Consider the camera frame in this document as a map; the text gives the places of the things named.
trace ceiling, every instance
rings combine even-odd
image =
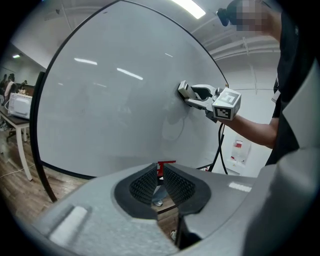
[[[195,36],[216,60],[249,53],[279,52],[279,44],[272,37],[236,31],[231,25],[222,26],[216,12],[219,8],[226,8],[231,0],[193,1],[206,12],[199,19],[171,0],[133,0],[179,23]],[[17,34],[28,31],[52,58],[58,47],[79,24],[112,2],[114,0],[43,1],[30,14]]]

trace black sleeve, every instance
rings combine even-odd
[[[278,90],[279,84],[278,84],[278,79],[275,80],[274,87],[273,87],[273,92],[276,93]],[[272,118],[279,118],[280,117],[280,112],[281,112],[281,94],[279,98],[277,99],[275,103],[275,108],[273,111]]]

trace white table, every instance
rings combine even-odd
[[[27,127],[29,127],[29,120],[18,118],[12,115],[8,115],[8,111],[4,106],[0,106],[0,117],[6,120],[9,124],[11,124],[15,130],[16,130],[16,142],[18,145],[20,160],[22,163],[22,167],[24,169],[25,175],[28,178],[29,181],[32,180],[32,176],[30,173],[30,170],[28,168],[25,152],[24,152],[24,146],[22,142],[22,135],[21,131],[23,129],[23,140],[27,141]]]

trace black cable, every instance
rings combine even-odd
[[[220,157],[221,157],[221,162],[222,162],[222,166],[223,166],[223,170],[225,172],[226,175],[228,175],[228,172],[227,172],[227,169],[226,169],[226,166],[225,166],[225,162],[224,162],[224,158],[222,157],[222,149],[221,149],[221,129],[222,129],[222,126],[224,124],[222,123],[220,125],[220,128],[219,128],[219,138],[218,138],[218,141],[219,141],[219,152],[220,152]]]

